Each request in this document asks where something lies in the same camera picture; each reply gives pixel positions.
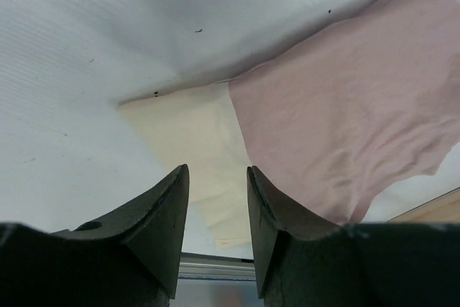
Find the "pink underwear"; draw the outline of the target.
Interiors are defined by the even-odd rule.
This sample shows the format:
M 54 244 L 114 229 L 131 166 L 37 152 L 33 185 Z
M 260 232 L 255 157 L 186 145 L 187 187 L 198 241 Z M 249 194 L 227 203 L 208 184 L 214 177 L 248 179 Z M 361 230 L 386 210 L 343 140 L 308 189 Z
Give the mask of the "pink underwear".
M 118 112 L 161 166 L 189 167 L 219 248 L 250 240 L 251 165 L 319 216 L 358 222 L 459 143 L 459 3 L 376 0 L 230 81 Z

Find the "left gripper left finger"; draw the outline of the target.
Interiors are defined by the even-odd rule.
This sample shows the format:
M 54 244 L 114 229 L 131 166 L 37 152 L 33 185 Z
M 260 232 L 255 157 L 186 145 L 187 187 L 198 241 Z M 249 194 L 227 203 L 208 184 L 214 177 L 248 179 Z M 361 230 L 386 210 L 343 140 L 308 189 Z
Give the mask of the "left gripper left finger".
M 175 297 L 189 171 L 75 230 L 1 225 L 3 306 L 167 306 Z

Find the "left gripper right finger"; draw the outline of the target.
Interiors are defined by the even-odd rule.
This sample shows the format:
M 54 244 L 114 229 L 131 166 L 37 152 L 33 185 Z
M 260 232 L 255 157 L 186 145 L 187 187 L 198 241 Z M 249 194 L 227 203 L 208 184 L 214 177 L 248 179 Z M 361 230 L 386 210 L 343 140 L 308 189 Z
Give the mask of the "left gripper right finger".
M 257 291 L 266 306 L 457 306 L 459 225 L 331 223 L 247 170 Z

